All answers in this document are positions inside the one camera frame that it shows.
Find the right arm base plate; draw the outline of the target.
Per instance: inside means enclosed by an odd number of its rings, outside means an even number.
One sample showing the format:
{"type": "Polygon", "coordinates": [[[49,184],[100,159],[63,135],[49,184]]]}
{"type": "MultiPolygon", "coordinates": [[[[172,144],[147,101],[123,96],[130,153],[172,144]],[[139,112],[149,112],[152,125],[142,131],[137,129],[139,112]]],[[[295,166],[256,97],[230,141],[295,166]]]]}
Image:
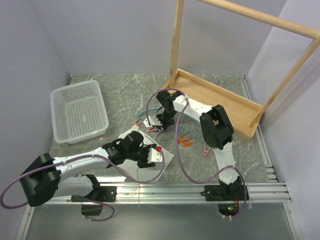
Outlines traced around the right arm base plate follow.
{"type": "Polygon", "coordinates": [[[249,192],[246,191],[244,186],[241,185],[236,190],[231,190],[228,186],[222,185],[205,185],[204,191],[200,193],[201,196],[205,197],[207,202],[227,202],[227,201],[244,201],[249,200],[249,192]]]}

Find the white underwear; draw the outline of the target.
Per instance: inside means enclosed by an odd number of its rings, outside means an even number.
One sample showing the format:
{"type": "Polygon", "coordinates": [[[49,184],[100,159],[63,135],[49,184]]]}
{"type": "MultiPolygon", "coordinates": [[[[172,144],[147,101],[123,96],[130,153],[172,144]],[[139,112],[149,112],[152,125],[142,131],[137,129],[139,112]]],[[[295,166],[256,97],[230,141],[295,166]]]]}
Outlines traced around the white underwear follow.
{"type": "Polygon", "coordinates": [[[125,160],[123,164],[118,165],[120,169],[122,169],[127,175],[133,177],[134,179],[143,182],[149,181],[155,178],[152,183],[157,182],[161,175],[164,173],[165,169],[168,167],[169,163],[173,159],[174,155],[166,150],[163,146],[159,145],[153,138],[151,138],[148,134],[144,133],[138,126],[133,126],[126,132],[120,134],[118,137],[124,139],[127,134],[136,131],[142,134],[143,136],[143,143],[146,145],[156,144],[157,147],[161,147],[162,153],[164,155],[164,164],[163,158],[160,152],[157,150],[150,150],[148,153],[148,163],[155,163],[154,167],[147,167],[147,168],[139,168],[136,162],[132,160],[125,160]]]}

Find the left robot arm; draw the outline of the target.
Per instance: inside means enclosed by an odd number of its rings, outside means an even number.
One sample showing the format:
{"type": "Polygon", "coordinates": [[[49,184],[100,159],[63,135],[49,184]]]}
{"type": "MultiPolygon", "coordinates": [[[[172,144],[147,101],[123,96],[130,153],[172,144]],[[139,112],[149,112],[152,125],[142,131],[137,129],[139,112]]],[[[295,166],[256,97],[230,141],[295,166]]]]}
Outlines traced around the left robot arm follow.
{"type": "Polygon", "coordinates": [[[31,207],[38,207],[54,197],[81,196],[98,201],[102,187],[88,171],[115,168],[126,160],[133,161],[140,169],[153,168],[157,162],[157,144],[144,143],[145,136],[132,131],[92,151],[65,157],[39,155],[21,174],[20,184],[31,207]]]}

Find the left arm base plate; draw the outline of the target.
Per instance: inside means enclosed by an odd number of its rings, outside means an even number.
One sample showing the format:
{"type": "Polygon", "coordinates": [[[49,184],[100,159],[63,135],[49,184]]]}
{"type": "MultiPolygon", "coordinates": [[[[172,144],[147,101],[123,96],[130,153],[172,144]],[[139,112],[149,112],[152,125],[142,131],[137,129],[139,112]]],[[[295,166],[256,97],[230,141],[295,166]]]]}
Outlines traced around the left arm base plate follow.
{"type": "Polygon", "coordinates": [[[94,189],[93,193],[85,196],[86,200],[83,197],[78,195],[71,196],[71,202],[87,202],[89,200],[97,202],[107,202],[112,203],[116,201],[117,196],[117,187],[116,186],[101,186],[99,189],[94,189]]]}

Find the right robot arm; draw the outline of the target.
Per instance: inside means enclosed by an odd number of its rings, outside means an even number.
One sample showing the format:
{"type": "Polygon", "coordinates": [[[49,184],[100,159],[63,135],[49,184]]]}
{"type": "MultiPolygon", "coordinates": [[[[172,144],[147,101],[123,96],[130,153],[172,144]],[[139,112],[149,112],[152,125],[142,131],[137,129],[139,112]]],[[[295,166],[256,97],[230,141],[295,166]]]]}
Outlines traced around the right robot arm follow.
{"type": "Polygon", "coordinates": [[[179,147],[176,146],[178,162],[184,175],[195,184],[206,184],[218,177],[219,188],[211,194],[215,201],[231,200],[236,196],[246,200],[247,187],[243,176],[236,168],[233,156],[234,128],[224,107],[219,104],[211,106],[201,103],[186,96],[178,89],[173,93],[161,90],[156,94],[156,99],[164,107],[164,111],[156,116],[163,130],[173,124],[176,124],[178,130],[181,117],[186,114],[200,123],[203,140],[213,149],[219,171],[208,180],[196,181],[185,171],[179,147]]]}

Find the purple clothespin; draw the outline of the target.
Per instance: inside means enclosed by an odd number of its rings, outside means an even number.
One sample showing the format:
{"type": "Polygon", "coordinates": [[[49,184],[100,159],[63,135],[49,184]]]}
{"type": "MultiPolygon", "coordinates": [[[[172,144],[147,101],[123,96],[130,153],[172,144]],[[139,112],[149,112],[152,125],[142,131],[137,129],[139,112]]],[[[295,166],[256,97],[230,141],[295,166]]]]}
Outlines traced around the purple clothespin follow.
{"type": "Polygon", "coordinates": [[[164,129],[163,129],[162,127],[157,128],[157,129],[155,130],[155,132],[158,133],[158,134],[162,133],[163,131],[164,131],[164,129]]]}

